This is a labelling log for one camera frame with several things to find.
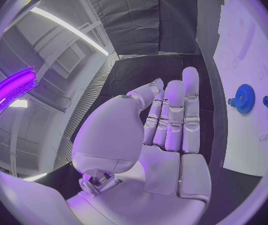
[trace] purple light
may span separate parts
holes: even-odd
[[[39,83],[34,80],[30,81],[24,86],[20,87],[18,90],[14,91],[12,94],[10,94],[1,104],[0,104],[0,114],[11,104],[13,103],[16,99],[21,97],[22,95],[26,94],[30,90],[34,89],[37,87]]]
[[[23,75],[20,75],[20,73],[18,73],[18,77],[15,77],[15,79],[12,79],[12,77],[6,79],[4,82],[0,84],[0,102],[4,98],[9,96],[12,92],[14,92],[16,89],[34,80],[35,78],[36,78],[35,73],[27,72],[26,74]]]
[[[26,69],[26,70],[23,70],[23,71],[21,71],[21,72],[15,74],[15,75],[13,75],[13,76],[11,76],[11,77],[8,77],[6,80],[4,80],[4,81],[2,81],[2,82],[0,83],[0,89],[1,89],[2,87],[6,86],[6,85],[7,85],[8,83],[10,83],[11,81],[15,80],[16,78],[21,77],[22,75],[25,75],[25,74],[28,74],[28,73],[32,72],[35,68],[36,68],[36,67],[33,66],[33,67],[31,67],[31,68],[28,68],[28,69]]]

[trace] robotic hand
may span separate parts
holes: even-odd
[[[138,161],[144,129],[139,113],[163,90],[158,78],[116,96],[97,108],[84,122],[73,149],[74,167],[83,174],[82,189],[92,197],[117,186],[115,173],[130,170]]]

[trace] black fabric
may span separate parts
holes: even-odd
[[[74,168],[72,163],[68,163],[35,182],[56,189],[66,200],[82,191],[79,185],[80,178],[82,174]]]
[[[159,51],[200,55],[196,43],[197,0],[159,0]]]
[[[118,55],[157,55],[158,0],[89,0]]]
[[[261,179],[223,168],[228,137],[227,105],[213,59],[219,40],[218,27],[223,3],[224,0],[198,0],[197,41],[209,72],[215,107],[215,134],[209,164],[212,195],[209,207],[199,222],[202,225],[215,225],[228,216],[250,195]]]
[[[88,116],[110,98],[127,94],[129,91],[157,78],[163,80],[164,88],[166,88],[168,82],[182,79],[182,71],[186,67],[195,67],[200,77],[199,99],[202,121],[200,153],[209,163],[214,138],[214,105],[208,71],[203,58],[199,55],[142,56],[117,61],[100,92],[100,96],[88,110],[70,140],[74,141],[76,134]],[[145,123],[149,109],[150,106],[140,113],[142,123]]]

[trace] blue gear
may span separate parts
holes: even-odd
[[[233,107],[233,104],[235,104],[238,112],[241,114],[247,114],[254,108],[256,102],[256,94],[250,85],[243,84],[238,88],[236,97],[232,98],[232,100],[235,102],[233,103],[229,101],[229,105]]]

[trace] blue plastic part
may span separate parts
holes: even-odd
[[[231,106],[233,104],[232,100],[234,100],[236,109],[239,113],[247,114],[254,108],[256,102],[256,94],[250,85],[242,84],[236,92],[236,97],[229,99],[228,103]]]
[[[263,98],[263,104],[268,108],[268,96]]]

